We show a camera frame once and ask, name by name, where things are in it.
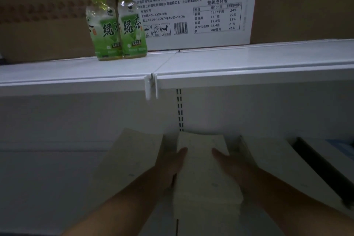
plastic bottle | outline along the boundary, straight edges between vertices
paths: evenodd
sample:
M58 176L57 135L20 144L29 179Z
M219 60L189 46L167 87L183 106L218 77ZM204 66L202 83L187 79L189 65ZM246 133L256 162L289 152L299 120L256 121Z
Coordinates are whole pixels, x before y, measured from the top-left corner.
M145 57L148 53L145 31L134 0L118 0L118 23L124 58Z
M100 61L122 59L122 48L114 8L107 0L92 0L93 5L86 8L86 21Z

forearm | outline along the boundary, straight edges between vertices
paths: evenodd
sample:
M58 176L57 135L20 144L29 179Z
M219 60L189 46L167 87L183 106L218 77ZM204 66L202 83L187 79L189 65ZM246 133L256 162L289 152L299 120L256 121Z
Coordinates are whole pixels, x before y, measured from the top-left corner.
M353 221L258 167L240 162L234 177L286 235L352 235Z
M152 167L63 236L138 235L164 191L162 177Z

brown cardboard box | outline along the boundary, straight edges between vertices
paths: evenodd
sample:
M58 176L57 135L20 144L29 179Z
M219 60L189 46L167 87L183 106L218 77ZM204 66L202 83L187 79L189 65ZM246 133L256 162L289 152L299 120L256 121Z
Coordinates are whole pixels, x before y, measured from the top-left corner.
M88 3L0 0L0 53L10 63L94 56L85 19Z
M354 0L256 0L251 43L354 38Z

barcode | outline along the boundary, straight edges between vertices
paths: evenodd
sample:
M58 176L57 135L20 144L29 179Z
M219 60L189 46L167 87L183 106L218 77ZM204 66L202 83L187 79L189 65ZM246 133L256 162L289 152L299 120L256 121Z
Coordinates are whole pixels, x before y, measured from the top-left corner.
M188 34L187 22L175 22L175 34Z

nutrition facts table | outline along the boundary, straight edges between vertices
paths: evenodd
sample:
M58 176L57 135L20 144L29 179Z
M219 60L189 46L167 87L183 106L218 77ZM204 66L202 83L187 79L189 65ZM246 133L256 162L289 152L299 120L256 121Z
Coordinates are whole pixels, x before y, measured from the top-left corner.
M194 33L240 29L242 2L194 7Z

